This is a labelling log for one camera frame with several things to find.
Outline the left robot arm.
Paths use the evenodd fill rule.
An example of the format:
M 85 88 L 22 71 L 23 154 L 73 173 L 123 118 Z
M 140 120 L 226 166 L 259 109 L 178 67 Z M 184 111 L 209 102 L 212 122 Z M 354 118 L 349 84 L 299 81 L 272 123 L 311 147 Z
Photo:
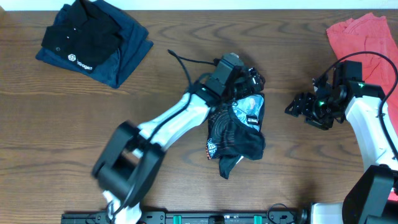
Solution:
M 157 118 L 138 126 L 120 124 L 92 170 L 108 201 L 110 223 L 137 223 L 139 203 L 159 172 L 167 149 L 211 110 L 259 93 L 265 79 L 255 68 L 235 66 L 204 73 L 205 83 L 190 83 L 182 99 Z

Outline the black printed cycling jersey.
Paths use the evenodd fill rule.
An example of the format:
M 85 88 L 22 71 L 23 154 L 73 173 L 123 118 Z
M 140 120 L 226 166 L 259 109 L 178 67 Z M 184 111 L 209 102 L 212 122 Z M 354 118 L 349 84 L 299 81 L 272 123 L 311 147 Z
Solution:
M 209 115 L 206 155 L 209 160 L 218 160 L 222 178 L 228 179 L 244 158 L 262 159 L 266 146 L 261 132 L 264 112 L 264 94 L 257 93 L 225 103 Z

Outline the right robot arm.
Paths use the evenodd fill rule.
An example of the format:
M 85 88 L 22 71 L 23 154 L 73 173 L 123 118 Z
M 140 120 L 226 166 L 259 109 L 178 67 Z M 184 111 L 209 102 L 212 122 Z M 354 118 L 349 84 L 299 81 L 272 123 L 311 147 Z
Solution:
M 349 81 L 316 93 L 300 93 L 285 113 L 322 130 L 341 117 L 351 125 L 363 160 L 364 173 L 343 202 L 314 203 L 310 223 L 397 223 L 397 135 L 382 102 L 380 86 Z

